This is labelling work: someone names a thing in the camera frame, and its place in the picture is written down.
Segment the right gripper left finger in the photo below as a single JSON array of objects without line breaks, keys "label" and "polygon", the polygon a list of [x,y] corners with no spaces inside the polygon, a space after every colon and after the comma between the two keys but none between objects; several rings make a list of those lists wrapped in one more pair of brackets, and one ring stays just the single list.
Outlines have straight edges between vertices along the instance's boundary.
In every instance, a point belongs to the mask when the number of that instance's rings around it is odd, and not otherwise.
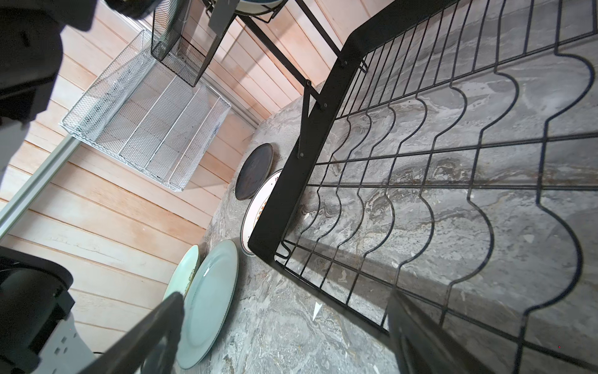
[{"label": "right gripper left finger", "polygon": [[81,372],[170,373],[184,317],[184,297],[176,291]]}]

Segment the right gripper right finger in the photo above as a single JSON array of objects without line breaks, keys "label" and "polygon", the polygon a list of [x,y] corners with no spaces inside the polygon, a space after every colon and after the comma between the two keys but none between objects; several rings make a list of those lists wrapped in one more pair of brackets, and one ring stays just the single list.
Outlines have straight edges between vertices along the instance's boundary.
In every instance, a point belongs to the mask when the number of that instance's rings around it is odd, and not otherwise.
[{"label": "right gripper right finger", "polygon": [[389,336],[401,373],[491,373],[401,291],[388,302]]}]

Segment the black wire dish rack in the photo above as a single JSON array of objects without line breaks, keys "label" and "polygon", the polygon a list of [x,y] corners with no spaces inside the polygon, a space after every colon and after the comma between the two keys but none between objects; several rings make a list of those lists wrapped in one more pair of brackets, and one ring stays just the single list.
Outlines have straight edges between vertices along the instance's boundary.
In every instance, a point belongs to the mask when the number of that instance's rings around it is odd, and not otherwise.
[{"label": "black wire dish rack", "polygon": [[216,373],[401,373],[405,294],[495,373],[597,371],[597,4],[396,1],[327,109],[255,134],[282,170]]}]

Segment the orange sunburst plate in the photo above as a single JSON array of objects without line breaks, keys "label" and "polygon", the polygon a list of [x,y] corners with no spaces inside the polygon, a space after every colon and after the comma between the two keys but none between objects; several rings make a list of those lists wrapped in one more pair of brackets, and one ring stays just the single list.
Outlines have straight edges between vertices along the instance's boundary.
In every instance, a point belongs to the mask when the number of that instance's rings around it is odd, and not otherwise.
[{"label": "orange sunburst plate", "polygon": [[249,207],[247,208],[241,224],[241,250],[247,257],[254,257],[255,254],[249,249],[250,236],[260,219],[260,216],[266,206],[266,203],[277,184],[282,170],[275,171],[268,179],[260,186],[255,196],[251,199]]}]

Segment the white plate cloud outline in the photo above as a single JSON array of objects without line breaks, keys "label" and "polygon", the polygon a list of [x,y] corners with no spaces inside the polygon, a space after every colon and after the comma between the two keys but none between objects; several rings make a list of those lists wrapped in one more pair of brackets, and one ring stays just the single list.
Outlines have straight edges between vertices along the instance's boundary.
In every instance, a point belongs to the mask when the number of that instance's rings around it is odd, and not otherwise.
[{"label": "white plate cloud outline", "polygon": [[277,6],[283,3],[283,0],[241,0],[236,12],[250,16],[260,16],[274,11]]}]

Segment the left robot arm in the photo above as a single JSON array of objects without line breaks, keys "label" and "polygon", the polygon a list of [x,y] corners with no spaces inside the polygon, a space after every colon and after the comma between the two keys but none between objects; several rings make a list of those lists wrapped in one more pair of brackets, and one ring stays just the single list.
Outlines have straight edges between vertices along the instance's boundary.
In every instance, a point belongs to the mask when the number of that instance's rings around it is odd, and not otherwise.
[{"label": "left robot arm", "polygon": [[[50,101],[62,65],[61,32],[88,31],[94,1],[1,4],[1,169]],[[69,290],[73,276],[50,260],[1,250],[1,371],[4,373],[167,373],[170,342],[154,316],[106,352],[78,335]]]}]

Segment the light green flower plate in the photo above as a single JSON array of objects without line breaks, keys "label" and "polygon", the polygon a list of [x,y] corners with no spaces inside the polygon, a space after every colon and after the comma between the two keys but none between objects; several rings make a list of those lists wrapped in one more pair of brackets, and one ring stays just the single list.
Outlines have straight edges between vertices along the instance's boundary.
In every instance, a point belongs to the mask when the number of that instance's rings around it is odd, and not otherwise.
[{"label": "light green flower plate", "polygon": [[187,251],[180,263],[176,266],[164,293],[163,300],[176,292],[185,297],[195,277],[196,271],[199,269],[200,263],[199,246],[194,245]]}]

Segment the grey-green plain plate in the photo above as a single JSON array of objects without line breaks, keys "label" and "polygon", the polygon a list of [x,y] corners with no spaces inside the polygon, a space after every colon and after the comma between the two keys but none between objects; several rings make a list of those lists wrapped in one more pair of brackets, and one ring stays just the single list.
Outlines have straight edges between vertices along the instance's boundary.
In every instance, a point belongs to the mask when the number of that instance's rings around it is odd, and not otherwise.
[{"label": "grey-green plain plate", "polygon": [[209,353],[227,318],[238,280],[239,255],[231,240],[218,243],[195,272],[185,296],[176,361],[190,369]]}]

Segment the black round plate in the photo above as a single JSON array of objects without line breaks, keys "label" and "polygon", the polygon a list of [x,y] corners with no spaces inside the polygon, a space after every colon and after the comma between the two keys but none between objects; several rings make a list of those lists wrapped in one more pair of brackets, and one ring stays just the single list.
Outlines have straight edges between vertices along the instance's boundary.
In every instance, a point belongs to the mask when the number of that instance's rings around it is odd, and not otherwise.
[{"label": "black round plate", "polygon": [[274,149],[270,143],[263,143],[252,151],[238,174],[235,185],[237,200],[252,199],[255,196],[269,176],[273,157]]}]

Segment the white mesh wall shelf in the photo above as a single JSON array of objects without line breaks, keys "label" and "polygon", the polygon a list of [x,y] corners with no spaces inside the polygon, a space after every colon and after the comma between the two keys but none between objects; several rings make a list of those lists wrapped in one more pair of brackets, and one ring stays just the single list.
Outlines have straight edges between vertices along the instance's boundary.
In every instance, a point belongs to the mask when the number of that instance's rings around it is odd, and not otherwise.
[{"label": "white mesh wall shelf", "polygon": [[230,103],[192,87],[151,53],[141,31],[61,120],[71,136],[181,192],[216,137]]}]

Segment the black mesh wall basket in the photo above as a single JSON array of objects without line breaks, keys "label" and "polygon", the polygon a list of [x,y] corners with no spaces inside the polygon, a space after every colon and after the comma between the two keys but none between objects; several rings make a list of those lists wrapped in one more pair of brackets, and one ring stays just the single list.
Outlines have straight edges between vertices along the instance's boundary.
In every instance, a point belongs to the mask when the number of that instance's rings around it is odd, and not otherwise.
[{"label": "black mesh wall basket", "polygon": [[227,28],[216,34],[204,54],[183,35],[187,26],[190,1],[162,1],[154,10],[151,55],[175,75],[194,87],[216,54]]}]

